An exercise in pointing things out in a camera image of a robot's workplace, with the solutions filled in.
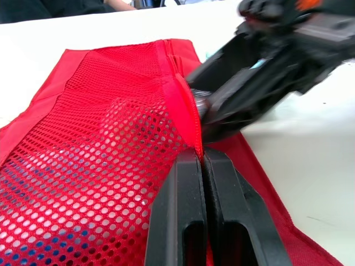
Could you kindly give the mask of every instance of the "red fabric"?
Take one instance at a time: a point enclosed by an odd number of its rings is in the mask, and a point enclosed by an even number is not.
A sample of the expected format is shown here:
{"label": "red fabric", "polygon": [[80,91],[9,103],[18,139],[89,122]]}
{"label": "red fabric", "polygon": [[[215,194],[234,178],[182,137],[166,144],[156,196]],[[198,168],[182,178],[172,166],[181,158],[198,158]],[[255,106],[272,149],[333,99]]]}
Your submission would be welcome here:
{"label": "red fabric", "polygon": [[[0,130],[0,266],[143,265],[150,206],[175,157],[202,156],[183,78],[198,64],[184,40],[63,55]],[[241,135],[217,147],[266,201],[294,265],[340,265],[292,225]]]}

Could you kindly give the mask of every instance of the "orange part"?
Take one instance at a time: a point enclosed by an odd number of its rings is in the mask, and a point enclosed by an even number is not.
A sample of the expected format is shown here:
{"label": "orange part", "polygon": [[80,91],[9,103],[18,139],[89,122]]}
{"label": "orange part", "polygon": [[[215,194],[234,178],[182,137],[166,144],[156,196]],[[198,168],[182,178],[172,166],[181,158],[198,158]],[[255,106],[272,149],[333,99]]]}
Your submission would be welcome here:
{"label": "orange part", "polygon": [[296,6],[298,10],[303,11],[309,8],[318,7],[321,3],[322,0],[298,0]]}

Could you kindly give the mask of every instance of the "black robotic arm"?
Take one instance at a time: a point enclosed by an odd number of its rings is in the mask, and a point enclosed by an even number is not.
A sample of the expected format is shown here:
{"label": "black robotic arm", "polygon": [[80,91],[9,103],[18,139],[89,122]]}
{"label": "black robotic arm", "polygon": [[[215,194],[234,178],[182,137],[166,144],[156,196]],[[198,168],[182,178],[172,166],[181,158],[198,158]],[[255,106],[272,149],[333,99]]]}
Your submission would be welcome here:
{"label": "black robotic arm", "polygon": [[187,77],[207,143],[355,57],[355,1],[243,0],[239,12],[245,21],[235,37]]}

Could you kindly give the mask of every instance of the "white table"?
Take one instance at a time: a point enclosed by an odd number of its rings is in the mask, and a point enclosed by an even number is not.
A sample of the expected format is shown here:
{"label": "white table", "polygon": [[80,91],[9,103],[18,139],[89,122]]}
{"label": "white table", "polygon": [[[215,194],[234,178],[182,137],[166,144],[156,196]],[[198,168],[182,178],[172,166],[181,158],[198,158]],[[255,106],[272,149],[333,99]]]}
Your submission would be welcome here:
{"label": "white table", "polygon": [[[241,23],[235,1],[0,25],[0,126],[26,109],[65,49],[182,38],[204,60]],[[348,266],[355,265],[355,90],[337,77],[350,80],[354,70],[343,67],[244,130],[295,225]]]}

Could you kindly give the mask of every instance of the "dark clothing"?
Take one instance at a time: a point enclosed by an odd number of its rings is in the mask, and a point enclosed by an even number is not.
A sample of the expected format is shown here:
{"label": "dark clothing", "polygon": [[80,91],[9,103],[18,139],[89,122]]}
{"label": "dark clothing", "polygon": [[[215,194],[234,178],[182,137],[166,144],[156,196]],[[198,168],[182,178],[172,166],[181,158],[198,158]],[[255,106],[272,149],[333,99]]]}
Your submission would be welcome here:
{"label": "dark clothing", "polygon": [[0,0],[0,24],[110,12],[103,0]]}

